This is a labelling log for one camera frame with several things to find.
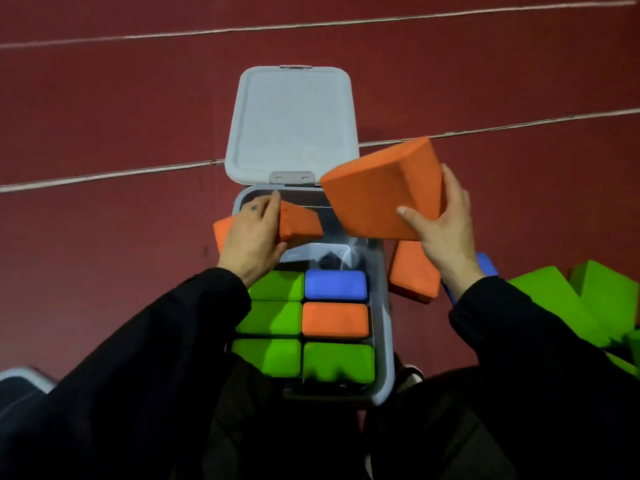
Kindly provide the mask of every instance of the green block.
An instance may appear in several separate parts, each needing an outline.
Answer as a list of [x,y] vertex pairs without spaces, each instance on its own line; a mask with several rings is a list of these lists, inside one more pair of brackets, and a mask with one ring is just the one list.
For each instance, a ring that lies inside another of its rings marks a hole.
[[373,347],[368,345],[308,342],[302,374],[319,381],[347,379],[370,384],[376,377],[375,362]]
[[268,301],[302,301],[305,297],[305,274],[272,271],[249,288],[249,296]]
[[289,339],[238,339],[231,352],[271,377],[296,377],[300,373],[302,345]]
[[627,345],[631,349],[636,367],[640,367],[640,330],[634,330],[627,334]]
[[302,330],[299,301],[252,301],[251,311],[236,327],[238,333],[297,335]]
[[615,365],[617,365],[620,369],[637,377],[638,371],[635,365],[631,365],[626,360],[622,360],[620,359],[620,357],[610,354],[609,352],[605,352],[605,354],[607,355],[607,357],[609,357],[609,360],[612,361]]
[[622,342],[636,326],[637,282],[601,265],[587,261],[571,270],[569,283],[591,316],[609,334]]
[[607,333],[599,327],[555,266],[523,274],[509,282],[528,294],[534,303],[559,316],[581,339],[596,347],[610,345]]

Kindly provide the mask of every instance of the white line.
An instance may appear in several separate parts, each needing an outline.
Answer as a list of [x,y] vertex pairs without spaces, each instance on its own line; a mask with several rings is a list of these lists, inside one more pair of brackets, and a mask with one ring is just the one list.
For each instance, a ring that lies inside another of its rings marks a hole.
[[[552,123],[562,123],[565,121],[576,121],[576,120],[590,120],[593,118],[608,118],[610,116],[625,116],[628,114],[640,114],[640,107],[635,107],[633,109],[620,109],[618,111],[607,111],[607,112],[592,112],[589,114],[576,114],[574,116],[565,116],[563,118],[552,118],[549,120],[537,120],[530,121],[528,123],[519,123],[516,125],[506,125],[506,126],[495,126],[492,128],[482,128],[479,130],[468,130],[468,131],[457,131],[457,132],[448,132],[443,134],[436,134],[429,136],[429,138],[447,138],[449,136],[461,136],[465,134],[473,134],[473,133],[485,133],[487,131],[500,131],[500,130],[512,130],[517,128],[526,128],[528,126],[539,126],[539,125],[549,125]],[[370,146],[384,146],[386,144],[397,144],[402,143],[404,141],[410,140],[412,138],[402,138],[402,139],[387,139],[383,141],[368,141],[365,143],[359,143],[358,146],[360,148],[367,148]],[[209,165],[222,165],[224,164],[225,159],[218,160],[206,160],[202,162],[194,162],[194,163],[183,163],[178,165],[166,165],[166,166],[156,166],[149,168],[139,168],[135,170],[124,170],[124,171],[114,171],[110,173],[98,173],[96,175],[85,175],[84,177],[68,177],[68,178],[57,178],[55,180],[42,180],[40,182],[27,182],[25,184],[8,184],[8,185],[0,185],[0,193],[9,193],[9,192],[19,192],[22,190],[34,190],[34,189],[43,189],[46,187],[57,187],[59,185],[69,185],[69,184],[79,184],[82,182],[91,182],[92,180],[105,180],[107,178],[116,178],[116,177],[129,177],[131,175],[142,175],[145,173],[160,173],[163,171],[173,171],[173,170],[184,170],[188,168],[197,168],[200,166],[209,166]]]
[[552,10],[564,8],[606,8],[635,5],[636,0],[617,0],[608,2],[576,2],[576,3],[555,3],[548,5],[530,5],[530,6],[509,6],[501,8],[484,8],[478,10],[452,11],[447,13],[432,13],[428,15],[407,15],[407,16],[386,16],[383,18],[365,18],[363,20],[338,20],[334,22],[316,22],[316,23],[288,23],[284,25],[263,25],[260,27],[230,27],[226,29],[211,30],[192,30],[185,32],[162,32],[156,34],[134,34],[134,35],[116,35],[107,37],[92,38],[70,38],[59,40],[43,40],[32,42],[9,42],[0,43],[1,49],[14,48],[30,48],[30,47],[46,47],[48,45],[69,45],[75,43],[87,42],[109,42],[116,40],[134,40],[142,38],[165,38],[165,37],[185,37],[194,35],[221,34],[227,32],[254,32],[263,30],[284,30],[284,29],[304,29],[310,27],[336,27],[340,25],[360,25],[363,23],[382,23],[382,22],[401,22],[404,20],[423,20],[426,18],[444,18],[448,16],[464,16],[464,15],[482,15],[486,13],[501,13],[506,11],[532,11],[532,10]]

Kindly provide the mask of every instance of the dark pants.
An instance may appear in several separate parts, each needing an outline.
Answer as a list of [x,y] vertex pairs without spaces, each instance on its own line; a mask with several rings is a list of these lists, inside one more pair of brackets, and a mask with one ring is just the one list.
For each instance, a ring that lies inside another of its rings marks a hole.
[[414,385],[368,411],[278,399],[270,380],[239,362],[223,389],[204,457],[206,478],[511,479],[515,471],[477,416],[478,368]]

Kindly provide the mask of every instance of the red floor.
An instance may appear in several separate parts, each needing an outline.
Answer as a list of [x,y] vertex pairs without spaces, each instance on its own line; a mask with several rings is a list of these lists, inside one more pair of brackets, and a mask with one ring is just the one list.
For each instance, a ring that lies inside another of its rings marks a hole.
[[[149,11],[149,0],[36,1],[0,2],[10,7],[0,42],[576,0],[164,0]],[[224,158],[237,80],[260,64],[345,69],[361,141],[640,107],[639,13],[0,48],[0,184]],[[640,280],[639,140],[636,114],[433,144],[471,192],[477,248],[504,277],[593,258]],[[0,370],[32,364],[60,377],[153,298],[214,266],[211,223],[240,189],[208,166],[0,194]],[[405,361],[429,374],[475,362],[445,296],[390,300]]]

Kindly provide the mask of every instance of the plastic storage box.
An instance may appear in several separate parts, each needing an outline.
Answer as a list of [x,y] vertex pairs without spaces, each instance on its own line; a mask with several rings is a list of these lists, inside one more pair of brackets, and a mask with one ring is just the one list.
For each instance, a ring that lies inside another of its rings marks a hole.
[[[231,122],[225,170],[238,183],[252,185],[238,195],[233,213],[245,202],[277,189],[283,201],[318,213],[323,238],[288,250],[276,269],[345,269],[363,271],[367,279],[370,333],[365,338],[309,339],[272,335],[270,339],[364,344],[374,350],[374,380],[327,383],[274,379],[292,400],[340,403],[368,408],[381,404],[394,382],[393,340],[382,241],[349,237],[321,188],[320,178],[336,166],[359,158],[351,81],[332,67],[253,67],[242,74]],[[240,338],[267,338],[237,334]]]

